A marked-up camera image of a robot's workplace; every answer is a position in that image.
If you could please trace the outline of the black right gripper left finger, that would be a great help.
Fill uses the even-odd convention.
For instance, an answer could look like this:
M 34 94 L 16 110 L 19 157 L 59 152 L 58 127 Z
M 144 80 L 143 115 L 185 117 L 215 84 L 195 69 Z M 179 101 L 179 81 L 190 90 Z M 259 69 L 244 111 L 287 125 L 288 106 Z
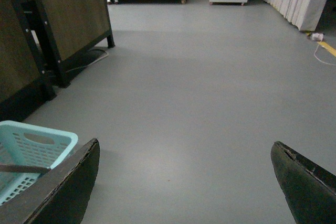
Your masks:
M 81 223 L 97 178 L 93 138 L 24 192 L 1 205 L 1 223 Z

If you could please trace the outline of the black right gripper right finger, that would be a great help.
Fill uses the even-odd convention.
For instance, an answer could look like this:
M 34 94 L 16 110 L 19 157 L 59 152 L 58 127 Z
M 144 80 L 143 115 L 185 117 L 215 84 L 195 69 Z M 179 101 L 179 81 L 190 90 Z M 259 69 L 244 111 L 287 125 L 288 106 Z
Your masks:
M 335 175 L 280 141 L 270 156 L 295 223 L 335 223 Z

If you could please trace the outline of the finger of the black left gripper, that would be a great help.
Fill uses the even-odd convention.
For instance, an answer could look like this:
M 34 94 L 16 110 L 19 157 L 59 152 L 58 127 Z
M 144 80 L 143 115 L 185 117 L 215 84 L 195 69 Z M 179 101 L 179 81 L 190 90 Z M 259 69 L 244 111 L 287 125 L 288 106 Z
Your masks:
M 39 173 L 46 174 L 50 171 L 50 168 L 39 167 L 39 166 L 23 166 L 14 164 L 2 164 L 1 172 L 7 173 Z

